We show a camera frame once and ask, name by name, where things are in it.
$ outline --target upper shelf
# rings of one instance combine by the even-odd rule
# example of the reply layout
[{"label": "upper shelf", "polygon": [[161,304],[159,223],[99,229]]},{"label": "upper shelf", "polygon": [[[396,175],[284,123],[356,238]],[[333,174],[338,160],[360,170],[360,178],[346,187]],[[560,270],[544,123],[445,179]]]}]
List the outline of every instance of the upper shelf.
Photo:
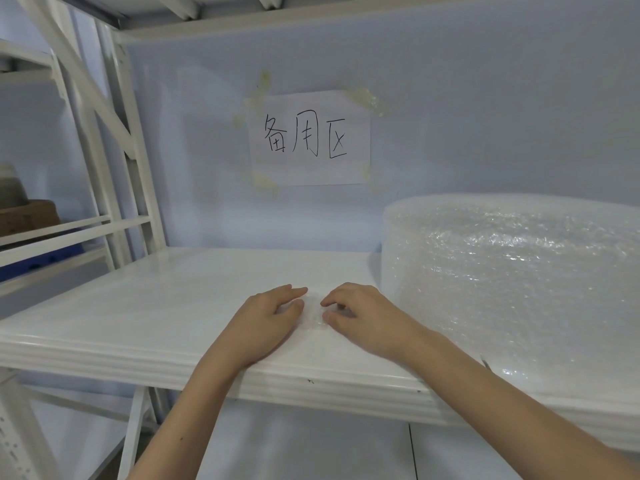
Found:
[{"label": "upper shelf", "polygon": [[[379,285],[380,255],[167,248],[2,320],[0,366],[182,389],[249,295],[292,283],[318,297],[342,281]],[[305,313],[313,310],[319,315],[319,303],[307,298]],[[410,372],[308,322],[242,374],[230,394],[461,423]],[[532,396],[604,442],[640,451],[640,403]]]},{"label": "upper shelf", "polygon": [[123,43],[200,36],[466,0],[62,0]]},{"label": "upper shelf", "polygon": [[27,84],[51,79],[53,57],[0,39],[0,83]]}]

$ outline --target brown box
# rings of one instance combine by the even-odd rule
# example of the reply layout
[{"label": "brown box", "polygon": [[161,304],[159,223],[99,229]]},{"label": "brown box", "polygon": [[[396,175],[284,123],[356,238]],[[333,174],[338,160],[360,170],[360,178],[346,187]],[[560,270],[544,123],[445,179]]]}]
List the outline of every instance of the brown box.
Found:
[{"label": "brown box", "polygon": [[56,204],[30,200],[27,205],[0,209],[0,237],[60,224]]}]

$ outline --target white paper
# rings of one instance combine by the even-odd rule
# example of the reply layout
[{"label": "white paper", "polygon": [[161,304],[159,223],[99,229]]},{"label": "white paper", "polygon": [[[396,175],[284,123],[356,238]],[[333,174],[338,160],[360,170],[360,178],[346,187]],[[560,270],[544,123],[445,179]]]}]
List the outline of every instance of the white paper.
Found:
[{"label": "white paper", "polygon": [[345,91],[247,99],[252,170],[276,185],[363,184],[371,116]]}]

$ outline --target bare skin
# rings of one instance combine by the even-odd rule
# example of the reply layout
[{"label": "bare skin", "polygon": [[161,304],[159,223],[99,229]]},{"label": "bare skin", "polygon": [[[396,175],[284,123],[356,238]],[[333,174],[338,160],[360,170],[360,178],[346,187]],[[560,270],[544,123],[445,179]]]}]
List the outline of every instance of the bare skin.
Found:
[{"label": "bare skin", "polygon": [[[289,336],[306,288],[282,286],[250,297],[204,354],[129,480],[194,480],[220,407],[238,373]],[[295,300],[283,314],[279,306]],[[345,283],[322,305],[355,317],[324,320],[364,350],[414,370],[525,480],[632,480],[629,460],[556,415],[400,311],[376,288]]]}]

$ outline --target forearm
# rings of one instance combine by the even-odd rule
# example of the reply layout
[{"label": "forearm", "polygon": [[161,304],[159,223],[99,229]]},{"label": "forearm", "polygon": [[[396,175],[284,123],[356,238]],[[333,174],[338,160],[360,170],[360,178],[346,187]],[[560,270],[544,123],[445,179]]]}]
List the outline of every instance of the forearm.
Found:
[{"label": "forearm", "polygon": [[478,363],[443,335],[422,330],[405,364],[525,480],[638,478],[638,470],[571,422]]},{"label": "forearm", "polygon": [[193,480],[237,370],[214,344],[193,371],[129,480]]}]

